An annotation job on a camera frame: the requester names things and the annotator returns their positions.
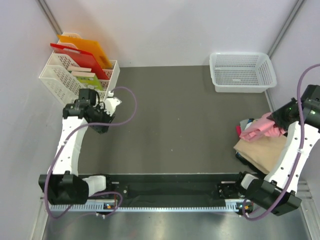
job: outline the pink cloth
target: pink cloth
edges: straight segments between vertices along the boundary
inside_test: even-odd
[[[286,131],[283,128],[277,127],[275,121],[267,119],[270,114],[271,112],[268,112],[262,115],[258,121],[253,122],[240,134],[240,138],[248,142],[253,142],[262,136],[276,138],[282,136]]]

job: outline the white toothed rack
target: white toothed rack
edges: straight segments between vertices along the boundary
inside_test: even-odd
[[[63,35],[81,38],[76,33],[65,32]],[[71,43],[61,44],[75,48]],[[116,87],[120,73],[118,62],[116,60],[110,60],[110,62],[112,63],[112,69],[103,70],[110,79],[99,80],[103,87],[103,91],[97,91],[101,100],[112,97],[111,91]],[[79,89],[86,88],[67,71],[70,65],[79,67],[79,65],[68,55],[53,52],[39,76],[39,79],[63,105],[73,103],[74,100],[78,98]]]

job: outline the wall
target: wall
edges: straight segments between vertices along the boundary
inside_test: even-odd
[[[98,40],[121,67],[208,65],[212,52],[266,53],[295,2],[47,0],[64,31]]]
[[[62,106],[38,79],[56,36],[35,0],[1,1],[0,239],[30,238]]]
[[[275,108],[297,98],[297,83],[303,71],[320,63],[320,1],[307,0],[283,42],[275,52],[272,63],[278,86],[270,90]],[[311,70],[304,78],[301,92],[307,85],[320,85],[320,67]],[[314,146],[303,169],[311,193],[320,213],[320,142]]]

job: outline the plastic basket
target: plastic basket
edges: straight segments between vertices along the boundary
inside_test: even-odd
[[[75,33],[64,33],[64,35],[79,37]],[[99,80],[103,87],[103,91],[97,91],[101,100],[112,96],[110,91],[116,87],[120,73],[118,62],[116,60],[110,60],[110,62],[112,63],[112,69],[103,70],[110,79]],[[78,98],[79,89],[85,88],[67,71],[70,65],[79,67],[68,55],[53,52],[39,76],[44,85],[63,105],[73,103]]]
[[[218,93],[262,93],[277,85],[274,67],[265,53],[212,53],[209,61]]]

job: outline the beige cloth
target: beige cloth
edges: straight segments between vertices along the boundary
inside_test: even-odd
[[[268,174],[276,165],[286,141],[285,136],[263,136],[252,142],[240,139],[233,148],[261,172]]]

